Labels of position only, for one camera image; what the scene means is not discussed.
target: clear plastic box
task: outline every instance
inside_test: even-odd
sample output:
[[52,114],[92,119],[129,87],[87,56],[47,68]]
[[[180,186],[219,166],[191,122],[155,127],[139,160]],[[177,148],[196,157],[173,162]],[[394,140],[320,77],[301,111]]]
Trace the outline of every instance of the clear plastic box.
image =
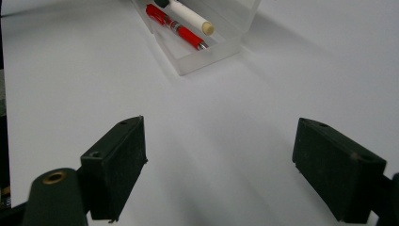
[[240,51],[241,38],[248,32],[261,0],[180,0],[180,2],[211,22],[215,27],[212,36],[205,36],[177,16],[168,7],[163,11],[200,36],[209,48],[197,51],[172,31],[150,19],[146,6],[152,0],[132,0],[144,23],[155,36],[179,75],[212,64]]

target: white surface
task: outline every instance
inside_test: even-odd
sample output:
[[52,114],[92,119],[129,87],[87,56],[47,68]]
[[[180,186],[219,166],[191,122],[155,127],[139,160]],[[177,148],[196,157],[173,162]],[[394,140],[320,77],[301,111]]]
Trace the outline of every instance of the white surface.
[[13,205],[137,115],[150,162],[120,226],[341,225],[291,161],[299,117],[399,171],[397,1],[263,0],[239,55],[184,77],[130,0],[3,4]]

